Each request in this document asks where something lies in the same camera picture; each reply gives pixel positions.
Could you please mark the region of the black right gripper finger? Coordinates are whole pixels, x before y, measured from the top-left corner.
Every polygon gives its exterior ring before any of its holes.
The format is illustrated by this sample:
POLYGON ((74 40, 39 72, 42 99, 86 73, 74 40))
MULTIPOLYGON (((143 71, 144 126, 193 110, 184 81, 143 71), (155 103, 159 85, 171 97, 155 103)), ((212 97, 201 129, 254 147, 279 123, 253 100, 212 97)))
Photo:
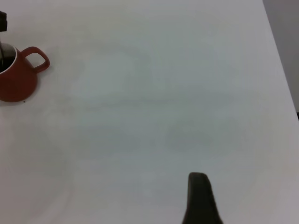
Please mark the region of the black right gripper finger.
POLYGON ((182 223, 223 224, 212 185, 204 173, 192 172, 188 176, 187 205, 182 223))

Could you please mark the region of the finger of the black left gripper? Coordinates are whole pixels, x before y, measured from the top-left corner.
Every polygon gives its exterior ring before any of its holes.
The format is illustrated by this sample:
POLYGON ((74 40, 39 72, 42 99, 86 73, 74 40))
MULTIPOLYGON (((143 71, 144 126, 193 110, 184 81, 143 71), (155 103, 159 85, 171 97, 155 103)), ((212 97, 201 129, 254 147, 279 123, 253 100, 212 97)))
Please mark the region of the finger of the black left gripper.
POLYGON ((0 32, 7 31, 7 14, 0 11, 0 32))

